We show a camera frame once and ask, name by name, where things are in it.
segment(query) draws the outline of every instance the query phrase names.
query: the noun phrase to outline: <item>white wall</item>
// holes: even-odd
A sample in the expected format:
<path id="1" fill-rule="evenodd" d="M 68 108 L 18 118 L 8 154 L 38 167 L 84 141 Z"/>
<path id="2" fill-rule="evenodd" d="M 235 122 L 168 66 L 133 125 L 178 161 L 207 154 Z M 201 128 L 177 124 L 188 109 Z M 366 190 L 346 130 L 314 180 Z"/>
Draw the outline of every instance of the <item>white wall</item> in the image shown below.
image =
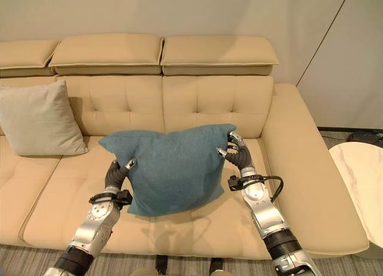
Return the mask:
<path id="1" fill-rule="evenodd" d="M 0 0 L 0 40 L 103 32 L 270 39 L 276 81 L 296 84 L 343 0 Z"/>
<path id="2" fill-rule="evenodd" d="M 383 129 L 383 0 L 346 0 L 298 89 L 318 126 Z"/>

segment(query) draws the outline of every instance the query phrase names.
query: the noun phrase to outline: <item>beige sofa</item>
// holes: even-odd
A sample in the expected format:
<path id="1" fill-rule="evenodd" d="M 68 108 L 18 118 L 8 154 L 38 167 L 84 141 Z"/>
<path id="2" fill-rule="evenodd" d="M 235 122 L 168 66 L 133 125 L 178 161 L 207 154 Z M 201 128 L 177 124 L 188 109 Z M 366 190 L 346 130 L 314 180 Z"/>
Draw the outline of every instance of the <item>beige sofa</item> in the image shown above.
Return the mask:
<path id="1" fill-rule="evenodd" d="M 66 80 L 89 148 L 78 156 L 21 157 L 0 131 L 0 242 L 66 247 L 114 159 L 98 144 L 103 136 L 233 123 L 257 171 L 284 179 L 277 205 L 303 248 L 320 257 L 367 249 L 347 189 L 297 89 L 269 75 L 277 62 L 268 41 L 256 37 L 164 42 L 108 34 L 0 43 L 0 85 Z M 233 174 L 238 170 L 225 163 L 224 195 L 199 209 L 147 218 L 123 210 L 103 251 L 268 259 L 240 193 L 227 187 Z M 123 188 L 132 191 L 128 181 Z"/>

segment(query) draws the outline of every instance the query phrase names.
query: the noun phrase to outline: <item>black cable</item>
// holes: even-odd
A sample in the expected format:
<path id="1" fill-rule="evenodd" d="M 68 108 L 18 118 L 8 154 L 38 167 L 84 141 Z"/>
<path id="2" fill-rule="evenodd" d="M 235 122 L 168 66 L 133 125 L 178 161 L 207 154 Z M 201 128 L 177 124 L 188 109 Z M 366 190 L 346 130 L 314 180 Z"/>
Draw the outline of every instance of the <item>black cable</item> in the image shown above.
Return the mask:
<path id="1" fill-rule="evenodd" d="M 378 139 L 374 144 L 377 144 L 378 142 L 382 141 L 383 140 L 383 136 L 380 137 L 380 139 Z"/>
<path id="2" fill-rule="evenodd" d="M 326 138 L 331 138 L 331 139 L 336 139 L 336 140 L 341 140 L 341 141 L 346 141 L 347 139 L 341 139 L 341 138 L 335 138 L 335 137 L 327 137 L 325 135 L 322 135 L 322 137 L 326 137 Z"/>
<path id="3" fill-rule="evenodd" d="M 273 203 L 274 200 L 278 197 L 278 195 L 282 192 L 283 185 L 284 185 L 282 178 L 279 177 L 279 176 L 276 176 L 276 175 L 263 176 L 263 178 L 260 179 L 260 180 L 249 181 L 248 183 L 246 183 L 245 185 L 242 186 L 242 189 L 245 189 L 246 187 L 248 187 L 250 185 L 253 185 L 253 184 L 256 184 L 256 183 L 259 183 L 259 182 L 264 182 L 265 180 L 271 180 L 271 179 L 279 180 L 279 186 L 276 188 L 273 196 L 271 196 L 271 198 L 270 198 L 271 203 Z"/>
<path id="4" fill-rule="evenodd" d="M 284 185 L 282 177 L 279 177 L 279 176 L 276 176 L 276 175 L 271 175 L 271 176 L 265 176 L 264 179 L 265 180 L 270 180 L 270 179 L 277 179 L 277 180 L 279 180 L 279 186 L 276 188 L 273 196 L 271 196 L 271 198 L 270 198 L 271 203 L 273 203 L 274 200 L 278 197 L 278 195 L 282 192 L 283 185 Z"/>

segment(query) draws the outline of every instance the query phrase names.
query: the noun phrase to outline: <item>white round table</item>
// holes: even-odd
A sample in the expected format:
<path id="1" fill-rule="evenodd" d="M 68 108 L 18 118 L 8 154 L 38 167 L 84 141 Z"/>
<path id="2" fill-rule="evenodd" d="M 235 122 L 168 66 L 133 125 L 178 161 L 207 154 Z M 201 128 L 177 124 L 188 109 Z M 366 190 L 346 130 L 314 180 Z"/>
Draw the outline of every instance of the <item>white round table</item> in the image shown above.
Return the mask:
<path id="1" fill-rule="evenodd" d="M 383 248 L 383 148 L 345 142 L 330 154 L 347 186 L 370 242 Z"/>

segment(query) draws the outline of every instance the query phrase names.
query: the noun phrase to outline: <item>beige pillow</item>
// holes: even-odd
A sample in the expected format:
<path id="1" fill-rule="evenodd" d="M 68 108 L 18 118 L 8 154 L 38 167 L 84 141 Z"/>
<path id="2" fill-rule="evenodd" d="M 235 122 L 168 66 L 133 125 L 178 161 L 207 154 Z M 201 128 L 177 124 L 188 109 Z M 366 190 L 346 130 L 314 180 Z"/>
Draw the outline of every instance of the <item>beige pillow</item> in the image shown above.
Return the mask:
<path id="1" fill-rule="evenodd" d="M 63 80 L 44 86 L 0 86 L 0 125 L 18 155 L 88 152 Z"/>

